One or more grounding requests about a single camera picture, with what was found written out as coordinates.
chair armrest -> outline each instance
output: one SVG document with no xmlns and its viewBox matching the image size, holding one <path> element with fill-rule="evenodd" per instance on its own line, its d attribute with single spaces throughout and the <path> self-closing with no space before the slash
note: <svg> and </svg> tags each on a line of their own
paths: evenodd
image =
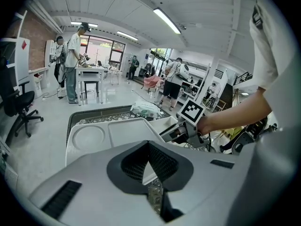
<svg viewBox="0 0 301 226">
<path fill-rule="evenodd" d="M 16 95 L 18 95 L 20 93 L 20 91 L 17 89 L 14 93 L 10 94 L 7 96 L 7 99 L 8 98 L 11 98 L 11 97 L 15 97 Z"/>
<path fill-rule="evenodd" d="M 25 85 L 28 84 L 28 83 L 29 83 L 29 81 L 26 81 L 26 82 L 23 82 L 23 83 L 19 84 L 19 86 L 22 86 L 22 94 L 25 93 Z"/>
</svg>

red diamond sign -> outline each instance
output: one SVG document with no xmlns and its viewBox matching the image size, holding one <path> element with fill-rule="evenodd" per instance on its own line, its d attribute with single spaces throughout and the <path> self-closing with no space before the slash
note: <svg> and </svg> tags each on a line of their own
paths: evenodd
<svg viewBox="0 0 301 226">
<path fill-rule="evenodd" d="M 24 50 L 25 49 L 25 47 L 26 47 L 26 42 L 25 42 L 25 40 L 23 41 L 23 43 L 22 43 L 22 49 Z"/>
</svg>

floor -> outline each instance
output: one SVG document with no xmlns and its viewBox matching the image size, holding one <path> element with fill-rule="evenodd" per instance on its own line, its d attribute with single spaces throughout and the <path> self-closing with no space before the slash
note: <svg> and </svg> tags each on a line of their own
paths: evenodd
<svg viewBox="0 0 301 226">
<path fill-rule="evenodd" d="M 67 97 L 58 99 L 57 95 L 34 100 L 30 111 L 37 109 L 44 121 L 30 121 L 28 128 L 32 136 L 28 138 L 24 128 L 21 128 L 19 136 L 14 137 L 10 144 L 12 155 L 8 158 L 8 163 L 18 173 L 18 192 L 29 196 L 40 183 L 64 167 L 67 126 L 72 113 L 131 105 L 137 100 L 157 100 L 153 93 L 147 94 L 146 90 L 141 89 L 140 84 L 128 82 L 124 78 L 120 78 L 119 85 L 111 85 L 108 76 L 103 87 L 103 104 L 100 104 L 94 92 L 94 84 L 87 85 L 90 92 L 82 106 L 71 105 L 67 102 Z M 56 93 L 54 88 L 49 90 L 49 95 Z M 163 104 L 163 109 L 169 111 L 169 106 L 167 102 Z M 177 105 L 171 115 L 175 116 L 180 108 Z"/>
</svg>

fluorescent light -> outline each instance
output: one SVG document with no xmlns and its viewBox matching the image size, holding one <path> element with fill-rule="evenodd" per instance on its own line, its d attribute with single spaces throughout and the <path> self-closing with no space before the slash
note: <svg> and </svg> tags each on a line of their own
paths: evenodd
<svg viewBox="0 0 301 226">
<path fill-rule="evenodd" d="M 89 26 L 90 26 L 90 27 L 95 27 L 95 28 L 97 28 L 97 27 L 98 27 L 98 25 L 97 25 L 97 24 L 89 24 Z"/>
<path fill-rule="evenodd" d="M 71 22 L 73 25 L 81 25 L 81 22 Z"/>
<path fill-rule="evenodd" d="M 129 37 L 130 39 L 133 39 L 133 40 L 135 40 L 135 41 L 138 40 L 138 39 L 136 39 L 135 37 L 133 37 L 133 36 L 131 36 L 131 35 L 128 35 L 128 34 L 126 34 L 126 33 L 124 33 L 124 32 L 118 31 L 117 33 L 119 33 L 119 34 L 121 34 L 121 35 L 123 35 L 123 36 Z"/>
<path fill-rule="evenodd" d="M 173 21 L 159 8 L 154 9 L 154 13 L 157 14 L 160 18 L 163 19 L 165 23 L 176 33 L 181 34 L 181 31 L 176 27 Z"/>
</svg>

